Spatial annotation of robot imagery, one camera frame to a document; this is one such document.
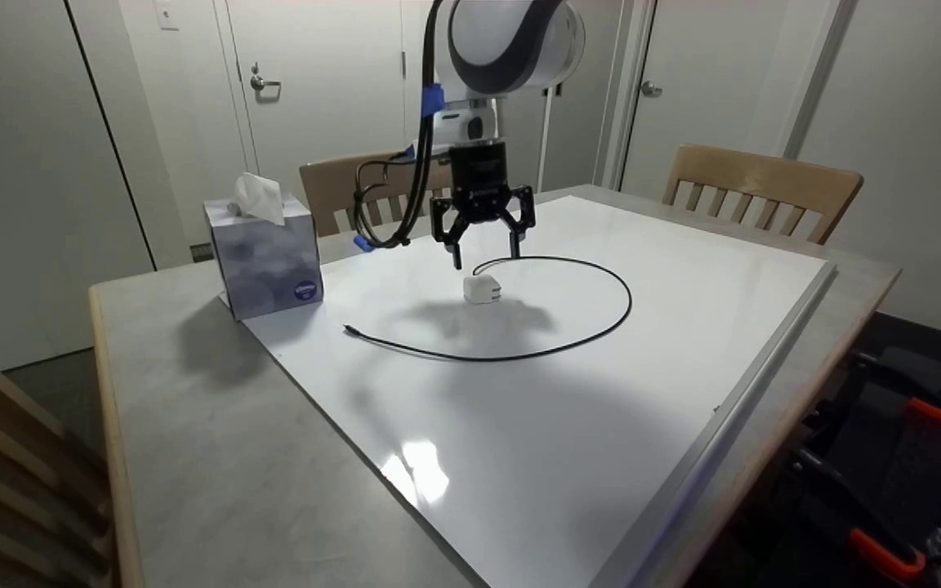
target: chair backrest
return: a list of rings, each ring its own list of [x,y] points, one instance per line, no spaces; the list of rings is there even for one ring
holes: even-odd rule
[[[387,153],[320,160],[320,162],[300,168],[307,210],[314,215],[318,235],[338,235],[341,228],[354,227],[351,219],[354,189],[355,189],[354,179],[358,168],[370,160],[387,160]],[[411,186],[411,168],[389,168],[389,174],[381,174],[381,168],[365,168],[363,186],[370,182],[387,182],[387,189],[375,189],[372,197],[365,197],[370,223],[372,227],[400,223],[408,204],[406,189]],[[430,176],[429,176],[429,194],[440,194],[448,186],[451,186],[451,170],[448,162],[435,160]]]
[[[806,243],[828,243],[857,200],[864,176],[741,151],[683,147],[670,170],[662,204],[674,207],[683,186],[690,186],[686,210],[700,211],[705,200],[702,211],[724,215],[724,207],[733,207],[733,223],[746,223],[749,210],[763,204],[763,231],[794,235],[800,219],[816,211]]]
[[[107,586],[107,467],[0,375],[0,586]]]

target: white table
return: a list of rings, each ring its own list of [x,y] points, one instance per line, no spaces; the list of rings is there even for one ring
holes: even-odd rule
[[[606,189],[564,194],[686,219]],[[718,449],[718,471],[700,487],[694,511],[683,511],[662,533],[662,547],[651,551],[647,586],[686,578],[894,277],[893,268],[853,255],[785,238],[763,243],[828,255],[838,277],[736,442]],[[341,258],[344,247],[338,238],[324,243],[328,258]],[[147,586],[473,581],[473,571],[403,511],[307,394],[293,393],[228,320],[216,294],[213,266],[95,288],[127,578]],[[625,578],[636,564],[642,551],[619,550],[601,581]]]

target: door handle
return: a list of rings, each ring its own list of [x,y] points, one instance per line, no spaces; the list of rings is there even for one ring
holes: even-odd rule
[[[256,102],[263,102],[263,104],[280,98],[280,81],[279,78],[265,78],[259,61],[251,66],[247,90],[251,90]]]
[[[662,94],[662,90],[658,90],[654,81],[642,81],[636,91],[642,91],[642,98],[661,98]]]

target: black cable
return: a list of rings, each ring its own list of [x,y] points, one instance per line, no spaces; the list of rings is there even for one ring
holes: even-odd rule
[[[370,245],[379,245],[381,238],[372,231],[372,223],[365,219],[365,197],[372,197],[375,189],[389,189],[389,182],[363,182],[363,174],[370,168],[379,168],[381,176],[406,162],[411,156],[411,147],[408,151],[400,151],[400,153],[389,153],[389,156],[379,156],[379,160],[363,160],[354,174],[354,204],[351,204],[351,219],[354,227],[358,228],[363,238],[370,238]]]
[[[435,29],[438,29],[438,14],[440,0],[430,2],[429,10],[429,26],[426,26],[426,59],[421,59],[421,117],[418,117],[418,140],[416,140],[416,176],[408,189],[408,210],[403,215],[403,227],[389,238],[375,238],[370,228],[370,219],[363,211],[363,204],[355,204],[354,211],[354,228],[372,245],[372,247],[400,247],[408,245],[408,231],[418,223],[418,211],[426,207],[429,194],[429,176],[430,176],[430,151],[435,151],[435,104],[430,104],[430,90],[435,90]]]
[[[344,326],[344,332],[348,332],[348,336],[355,336],[355,341],[365,341],[365,344],[372,344],[372,345],[389,345],[389,350],[400,350],[400,353],[430,355],[430,358],[443,358],[443,363],[525,363],[525,358],[555,355],[555,353],[564,353],[564,350],[574,350],[574,345],[588,345],[588,344],[606,341],[608,332],[614,332],[619,326],[626,325],[626,316],[630,316],[630,309],[633,309],[633,291],[630,291],[630,283],[626,283],[619,270],[612,270],[612,268],[606,268],[606,266],[596,266],[596,260],[585,260],[585,258],[561,258],[561,255],[489,258],[489,260],[476,266],[473,275],[480,275],[480,270],[487,270],[487,268],[494,268],[494,266],[524,266],[524,260],[549,260],[549,266],[583,266],[583,268],[596,268],[596,270],[614,277],[614,280],[625,288],[626,308],[625,308],[625,314],[622,314],[614,325],[608,325],[608,326],[597,329],[597,332],[588,332],[588,336],[573,341],[573,344],[561,344],[561,345],[545,345],[545,350],[536,350],[536,353],[510,353],[510,355],[464,355],[464,353],[440,353],[440,350],[408,345],[408,344],[400,344],[400,341],[387,341],[387,336],[363,332],[363,329],[355,329],[355,326],[351,326],[351,325]]]

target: table edge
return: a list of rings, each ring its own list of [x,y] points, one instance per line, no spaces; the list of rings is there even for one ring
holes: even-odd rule
[[[125,462],[125,443],[120,443],[113,380],[107,367],[106,283],[88,288],[88,314],[93,314],[93,341],[95,341],[95,367],[99,367],[99,393],[101,393],[107,484],[111,484],[113,575],[117,575],[117,586],[140,588],[145,571],[136,558],[134,505],[127,492],[130,477],[127,477],[127,462]]]
[[[867,316],[871,316],[879,309],[879,304],[888,298],[893,283],[900,280],[900,270],[885,280],[885,288],[871,298],[871,304],[864,308]],[[756,487],[756,482],[765,474],[765,467],[773,462],[773,453],[785,449],[785,442],[792,437],[792,430],[803,422],[803,414],[812,411],[812,404],[819,400],[825,387],[833,380],[833,370],[845,358],[845,353],[853,350],[853,344],[858,341],[864,326],[869,320],[858,320],[840,344],[838,350],[829,353],[829,358],[816,370],[825,374],[825,380],[812,380],[806,390],[800,390],[800,400],[803,403],[794,403],[794,411],[792,418],[780,418],[779,422],[779,436],[780,443],[763,443],[758,449],[758,462],[751,462],[751,467],[741,471],[741,477],[736,477],[730,487],[722,487],[722,502],[730,502],[730,514],[722,517],[718,527],[712,528],[700,528],[702,543],[690,543],[683,547],[679,551],[679,562],[690,562],[690,564],[674,564],[658,571],[658,575],[645,575],[647,581],[645,586],[683,586],[690,581],[694,568],[702,562],[702,557],[712,550],[712,543],[722,537],[722,528],[733,522],[733,514],[739,511],[739,502],[749,497],[749,489]]]

